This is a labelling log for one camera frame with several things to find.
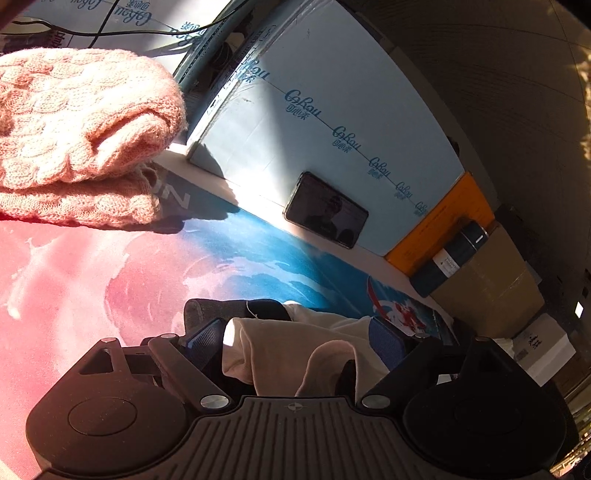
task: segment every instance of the cardboard box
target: cardboard box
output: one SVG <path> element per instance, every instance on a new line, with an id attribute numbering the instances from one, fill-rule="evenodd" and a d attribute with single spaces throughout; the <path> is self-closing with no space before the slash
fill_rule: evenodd
<path id="1" fill-rule="evenodd" d="M 547 313 L 514 338 L 513 348 L 515 361 L 539 386 L 552 378 L 575 352 L 566 332 Z"/>
<path id="2" fill-rule="evenodd" d="M 358 244 L 380 256 L 464 173 L 412 84 L 335 0 L 283 2 L 205 103 L 189 119 L 191 163 L 281 206 L 310 171 L 369 212 Z"/>
<path id="3" fill-rule="evenodd" d="M 495 220 L 495 214 L 472 175 L 466 172 L 421 223 L 386 255 L 386 260 L 410 277 L 469 220 L 486 229 Z"/>
<path id="4" fill-rule="evenodd" d="M 492 338 L 512 338 L 544 305 L 525 261 L 500 225 L 431 296 L 478 335 Z"/>

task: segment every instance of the knitted fabric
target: knitted fabric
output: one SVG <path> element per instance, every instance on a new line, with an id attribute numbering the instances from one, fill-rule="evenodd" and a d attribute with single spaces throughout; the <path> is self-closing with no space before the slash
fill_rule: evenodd
<path id="1" fill-rule="evenodd" d="M 156 61 L 124 50 L 37 48 L 0 57 L 0 211 L 122 226 L 158 214 L 143 166 L 184 127 Z"/>

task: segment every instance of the smartphone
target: smartphone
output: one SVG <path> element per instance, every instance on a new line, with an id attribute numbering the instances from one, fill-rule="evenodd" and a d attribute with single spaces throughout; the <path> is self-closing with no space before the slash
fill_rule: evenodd
<path id="1" fill-rule="evenodd" d="M 369 213 L 316 175 L 305 171 L 283 211 L 285 219 L 353 248 Z"/>

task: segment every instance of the black cable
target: black cable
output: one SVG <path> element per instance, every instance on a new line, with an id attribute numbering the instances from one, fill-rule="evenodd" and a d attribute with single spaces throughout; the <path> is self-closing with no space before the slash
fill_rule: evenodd
<path id="1" fill-rule="evenodd" d="M 222 22 L 226 21 L 234 13 L 236 13 L 238 10 L 240 10 L 242 7 L 244 7 L 244 5 L 246 5 L 249 1 L 251 1 L 251 0 L 243 0 L 243 2 L 240 5 L 238 5 L 235 9 L 233 9 L 230 13 L 228 13 L 227 15 L 224 15 L 222 18 L 220 18 L 219 20 L 216 20 L 215 22 L 210 23 L 209 25 L 205 25 L 204 27 L 195 28 L 193 30 L 175 30 L 173 32 L 165 32 L 165 31 L 161 31 L 161 30 L 125 30 L 125 31 L 121 31 L 121 32 L 89 33 L 89 32 L 77 32 L 74 30 L 68 30 L 67 28 L 58 27 L 58 26 L 50 24 L 49 22 L 46 22 L 44 20 L 33 20 L 30 22 L 21 22 L 18 20 L 14 20 L 12 23 L 14 23 L 16 25 L 31 25 L 31 24 L 45 25 L 46 27 L 49 27 L 52 30 L 57 30 L 58 32 L 67 33 L 69 35 L 76 35 L 78 37 L 94 37 L 94 36 L 111 37 L 114 35 L 133 35 L 133 34 L 140 34 L 140 33 L 141 34 L 151 34 L 151 35 L 179 35 L 179 34 L 190 35 L 193 33 L 197 33 L 201 30 L 206 30 L 209 27 L 212 27 L 214 25 L 217 25 L 218 23 L 222 23 Z"/>
<path id="2" fill-rule="evenodd" d="M 88 45 L 88 48 L 92 48 L 93 46 L 95 46 L 96 41 L 99 39 L 100 34 L 102 33 L 105 25 L 109 21 L 109 17 L 111 16 L 111 13 L 113 13 L 113 11 L 115 10 L 115 7 L 117 6 L 118 3 L 119 3 L 119 0 L 115 0 L 113 2 L 113 5 L 111 5 L 111 9 L 109 10 L 109 13 L 107 13 L 107 16 L 105 17 L 105 19 L 103 20 L 103 23 L 101 23 L 101 25 L 99 27 L 99 31 L 96 33 L 95 37 L 92 39 L 92 42 L 90 42 L 90 45 Z"/>

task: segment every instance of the orange box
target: orange box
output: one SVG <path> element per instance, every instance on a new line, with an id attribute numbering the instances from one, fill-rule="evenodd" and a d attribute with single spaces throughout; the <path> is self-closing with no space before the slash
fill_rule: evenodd
<path id="1" fill-rule="evenodd" d="M 475 220 L 486 229 L 495 219 L 495 214 L 472 175 L 466 172 L 443 200 L 385 258 L 410 277 L 439 252 L 468 219 Z"/>

